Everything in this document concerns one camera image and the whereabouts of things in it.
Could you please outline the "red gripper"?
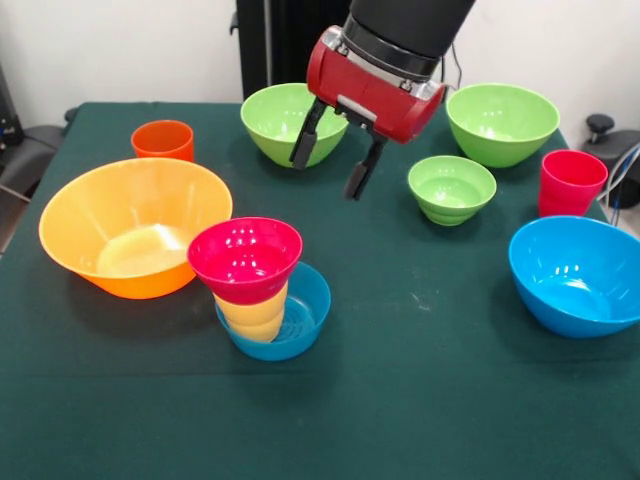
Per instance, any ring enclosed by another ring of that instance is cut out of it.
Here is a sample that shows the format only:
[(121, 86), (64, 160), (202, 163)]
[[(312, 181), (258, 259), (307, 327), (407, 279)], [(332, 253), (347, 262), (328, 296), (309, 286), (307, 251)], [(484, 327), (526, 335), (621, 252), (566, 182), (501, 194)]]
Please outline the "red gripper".
[[(325, 103), (336, 111), (355, 114), (358, 123), (367, 123), (375, 132), (406, 144), (424, 129), (445, 93), (445, 86), (434, 80), (410, 80), (368, 62), (347, 45), (338, 26), (327, 28), (314, 46), (306, 82), (316, 98), (289, 158), (296, 170), (304, 170), (309, 162)], [(345, 199), (360, 199), (385, 145), (384, 139), (372, 141), (345, 185)]]

